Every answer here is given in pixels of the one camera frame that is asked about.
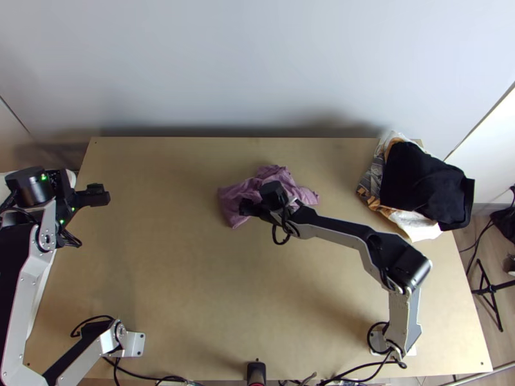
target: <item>floor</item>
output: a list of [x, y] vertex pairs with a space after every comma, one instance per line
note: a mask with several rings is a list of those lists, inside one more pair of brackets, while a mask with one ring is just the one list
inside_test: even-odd
[[[476, 236], [487, 224], [488, 217], [473, 217], [471, 224], [464, 229], [455, 230], [454, 238], [459, 250], [469, 247], [475, 242]], [[463, 265], [466, 266], [473, 250], [461, 254]], [[515, 254], [515, 245], [501, 235], [496, 227], [492, 227], [485, 232], [481, 239], [478, 249], [478, 257], [481, 259], [487, 274], [493, 284], [499, 284], [514, 277], [506, 274], [503, 265], [507, 259], [507, 254]], [[473, 265], [469, 282], [472, 288], [479, 286], [480, 272], [476, 265]], [[512, 323], [515, 316], [515, 286], [503, 289], [496, 294], [496, 300], [500, 309], [503, 321], [504, 332], [498, 331], [492, 313], [487, 309], [481, 299], [476, 297], [476, 309], [483, 327], [483, 333], [487, 341], [490, 357], [494, 367], [515, 360], [515, 326]], [[467, 375], [458, 375], [457, 379], [465, 378]], [[467, 385], [470, 386], [509, 386], [514, 384], [515, 368], [491, 375], [481, 380], [476, 380]], [[431, 376], [418, 378], [392, 378], [377, 379], [371, 381], [369, 385], [391, 385], [391, 386], [439, 386], [453, 381], [452, 376]], [[123, 386], [146, 386], [153, 382], [128, 381], [120, 382]], [[206, 386], [245, 386], [245, 382], [205, 382]], [[83, 380], [80, 386], [109, 386], [114, 384], [112, 380]]]

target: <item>metal bracket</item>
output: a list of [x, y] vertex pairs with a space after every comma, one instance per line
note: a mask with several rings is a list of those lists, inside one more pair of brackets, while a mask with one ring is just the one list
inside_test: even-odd
[[122, 349], [109, 354], [109, 356], [115, 358], [130, 358], [143, 355], [146, 338], [144, 333], [127, 331], [125, 326], [119, 323], [117, 324], [116, 335]]

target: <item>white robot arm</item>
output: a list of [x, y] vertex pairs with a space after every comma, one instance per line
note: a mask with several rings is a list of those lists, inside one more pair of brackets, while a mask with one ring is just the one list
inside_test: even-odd
[[[289, 201], [278, 181], [264, 184], [259, 193], [262, 202], [244, 199], [240, 214], [272, 223], [276, 244], [285, 244], [290, 236], [319, 237], [359, 251], [363, 268], [389, 293], [389, 322], [374, 325], [367, 341], [374, 353], [391, 353], [400, 361], [422, 333], [417, 323], [420, 285], [432, 267], [431, 261], [397, 234], [322, 217], [298, 200]], [[277, 227], [287, 234], [280, 242], [276, 239]]]
[[32, 167], [5, 181], [10, 193], [0, 208], [0, 385], [76, 385], [101, 356], [141, 356], [145, 334], [106, 317], [85, 323], [77, 344], [43, 374], [23, 364], [55, 251], [82, 245], [66, 226], [79, 209], [107, 205], [110, 196], [101, 184], [76, 192], [65, 170]]

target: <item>wooden table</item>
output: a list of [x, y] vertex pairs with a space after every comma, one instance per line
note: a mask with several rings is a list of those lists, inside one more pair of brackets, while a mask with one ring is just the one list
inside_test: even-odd
[[[398, 232], [355, 193], [376, 145], [93, 138], [77, 188], [101, 182], [111, 203], [81, 210], [70, 225], [84, 246], [58, 252], [24, 360], [45, 370], [74, 343], [75, 324], [107, 313], [147, 334], [143, 357], [122, 361], [144, 374], [241, 380], [246, 363], [259, 358], [270, 379], [300, 379], [377, 361], [366, 331], [388, 320], [388, 296], [358, 253], [318, 239], [276, 246], [271, 226], [258, 219], [233, 230], [216, 198], [217, 187], [260, 165], [287, 165], [298, 184], [319, 193], [320, 214]], [[406, 358], [406, 370], [385, 366], [380, 377], [490, 371], [453, 234], [415, 246], [434, 264], [422, 286], [417, 356]], [[99, 361], [88, 376], [110, 378], [112, 369]]]

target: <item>black robot arm segment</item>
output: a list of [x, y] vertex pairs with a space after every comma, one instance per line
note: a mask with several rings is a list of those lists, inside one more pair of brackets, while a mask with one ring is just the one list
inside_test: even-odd
[[359, 251], [364, 269], [389, 291], [390, 321], [379, 331], [383, 340], [373, 348], [383, 352], [391, 347], [401, 359], [413, 346], [422, 329], [417, 324], [420, 285], [431, 269], [431, 261], [396, 234], [319, 216], [298, 200], [290, 201], [278, 181], [264, 184], [262, 202], [244, 199], [240, 213], [256, 216], [281, 227], [288, 237], [319, 237]]
[[[75, 191], [70, 186], [65, 169], [45, 170], [42, 167], [30, 167], [7, 175], [5, 181], [11, 194], [1, 210], [7, 210], [16, 204], [18, 208], [41, 221], [41, 207], [51, 200], [55, 201], [56, 248], [66, 245], [63, 231], [79, 209], [100, 207], [111, 201], [109, 192], [104, 190], [102, 184], [89, 184], [86, 190]], [[17, 214], [8, 214], [4, 216], [3, 226], [18, 223], [17, 220], [9, 221], [12, 216], [20, 218]]]

